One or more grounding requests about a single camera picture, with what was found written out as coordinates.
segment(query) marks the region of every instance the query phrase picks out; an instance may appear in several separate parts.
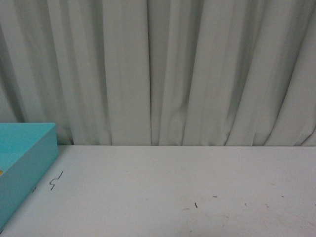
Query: table surface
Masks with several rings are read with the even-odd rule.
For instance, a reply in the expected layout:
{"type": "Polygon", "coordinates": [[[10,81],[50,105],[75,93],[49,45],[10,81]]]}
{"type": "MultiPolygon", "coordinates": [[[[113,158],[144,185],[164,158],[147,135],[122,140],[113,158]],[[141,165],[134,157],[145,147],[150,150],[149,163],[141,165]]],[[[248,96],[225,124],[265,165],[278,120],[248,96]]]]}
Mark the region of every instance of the table surface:
{"type": "Polygon", "coordinates": [[[316,236],[316,147],[59,152],[0,237],[316,236]]]}

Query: curtain fold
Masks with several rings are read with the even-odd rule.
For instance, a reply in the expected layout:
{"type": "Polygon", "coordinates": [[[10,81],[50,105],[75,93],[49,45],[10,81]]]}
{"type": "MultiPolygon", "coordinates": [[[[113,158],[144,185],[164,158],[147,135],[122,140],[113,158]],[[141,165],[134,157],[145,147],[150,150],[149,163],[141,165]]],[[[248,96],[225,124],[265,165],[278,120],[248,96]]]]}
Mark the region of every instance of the curtain fold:
{"type": "Polygon", "coordinates": [[[59,144],[315,146],[315,0],[0,1],[0,122],[59,144]]]}

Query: scratch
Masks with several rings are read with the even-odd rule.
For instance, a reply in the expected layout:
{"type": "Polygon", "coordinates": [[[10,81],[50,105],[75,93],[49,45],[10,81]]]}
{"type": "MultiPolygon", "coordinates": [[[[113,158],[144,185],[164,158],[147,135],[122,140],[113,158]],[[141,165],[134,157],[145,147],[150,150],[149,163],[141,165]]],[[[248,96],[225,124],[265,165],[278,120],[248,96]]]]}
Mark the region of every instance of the scratch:
{"type": "Polygon", "coordinates": [[[311,223],[311,222],[309,222],[309,221],[308,221],[308,223],[311,224],[312,226],[315,226],[313,223],[311,223]]]}
{"type": "MultiPolygon", "coordinates": [[[[60,173],[60,175],[59,175],[59,177],[58,177],[57,179],[59,179],[59,178],[61,177],[61,175],[63,174],[63,172],[64,172],[64,171],[61,171],[61,173],[60,173]]],[[[54,180],[57,180],[57,179],[52,179],[52,180],[49,182],[49,184],[53,186],[53,187],[51,187],[51,189],[50,189],[51,191],[52,191],[53,188],[55,187],[55,185],[52,184],[51,182],[53,182],[54,180]]]]}
{"type": "Polygon", "coordinates": [[[229,216],[227,216],[227,215],[222,215],[222,217],[225,217],[225,218],[226,218],[224,224],[222,225],[222,227],[224,227],[224,226],[227,224],[228,220],[229,220],[229,216]]]}

